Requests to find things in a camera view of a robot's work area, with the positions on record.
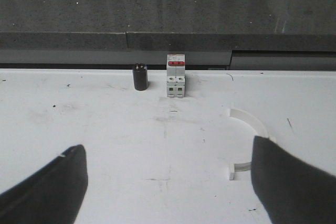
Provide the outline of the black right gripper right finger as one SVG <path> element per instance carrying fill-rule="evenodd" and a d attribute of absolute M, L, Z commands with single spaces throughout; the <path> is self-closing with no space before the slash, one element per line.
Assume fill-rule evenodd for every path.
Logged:
<path fill-rule="evenodd" d="M 251 183 L 272 223 L 335 223 L 335 176 L 255 136 Z"/>

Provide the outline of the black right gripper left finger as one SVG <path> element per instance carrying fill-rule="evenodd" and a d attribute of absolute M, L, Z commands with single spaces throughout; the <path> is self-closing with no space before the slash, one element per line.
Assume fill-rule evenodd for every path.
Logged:
<path fill-rule="evenodd" d="M 1 194 L 1 223 L 74 223 L 88 187 L 83 145 Z"/>

